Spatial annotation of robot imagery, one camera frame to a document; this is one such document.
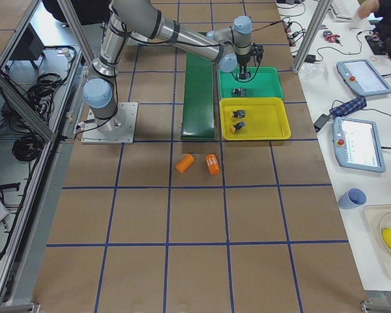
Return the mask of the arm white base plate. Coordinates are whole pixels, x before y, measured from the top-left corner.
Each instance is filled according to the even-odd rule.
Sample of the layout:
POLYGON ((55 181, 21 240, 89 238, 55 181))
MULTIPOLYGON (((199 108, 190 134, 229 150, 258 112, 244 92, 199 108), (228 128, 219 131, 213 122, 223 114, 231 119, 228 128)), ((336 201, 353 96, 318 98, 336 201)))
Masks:
POLYGON ((95 119, 94 113, 89 109, 87 117, 93 121, 85 125, 85 132, 81 133, 81 142, 84 144, 131 144, 134 142, 137 114, 137 102, 120 102, 117 114, 108 122, 95 119))

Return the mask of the person's hand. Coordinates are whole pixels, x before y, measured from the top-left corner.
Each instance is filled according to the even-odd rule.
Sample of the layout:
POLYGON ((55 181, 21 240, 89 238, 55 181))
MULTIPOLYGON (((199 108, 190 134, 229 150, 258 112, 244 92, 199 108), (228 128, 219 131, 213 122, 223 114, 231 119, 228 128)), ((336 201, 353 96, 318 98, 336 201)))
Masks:
POLYGON ((370 14, 376 13, 379 10, 379 0, 365 0, 360 4, 357 14, 361 20, 367 18, 370 14))

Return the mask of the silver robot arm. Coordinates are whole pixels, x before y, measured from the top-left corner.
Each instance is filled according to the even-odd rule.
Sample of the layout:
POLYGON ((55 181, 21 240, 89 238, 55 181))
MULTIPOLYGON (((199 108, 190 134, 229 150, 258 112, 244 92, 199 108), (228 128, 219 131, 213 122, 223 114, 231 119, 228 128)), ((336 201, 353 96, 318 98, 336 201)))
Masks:
POLYGON ((202 35, 172 20, 150 1, 111 1, 109 22, 99 54, 93 59, 83 98, 94 115, 95 131, 116 133, 126 123, 117 100, 117 66, 129 40, 148 45, 168 44, 194 53, 223 72, 245 75, 253 55, 252 21, 238 16, 227 29, 202 35))

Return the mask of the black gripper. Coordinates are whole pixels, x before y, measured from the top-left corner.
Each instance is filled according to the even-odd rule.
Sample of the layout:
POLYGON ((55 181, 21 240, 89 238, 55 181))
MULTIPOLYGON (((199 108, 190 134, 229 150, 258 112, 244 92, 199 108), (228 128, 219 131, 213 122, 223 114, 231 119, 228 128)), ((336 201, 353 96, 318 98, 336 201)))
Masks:
POLYGON ((237 61, 239 64, 239 73, 240 72, 250 72, 248 70, 248 63, 250 62, 251 55, 237 55, 237 61))

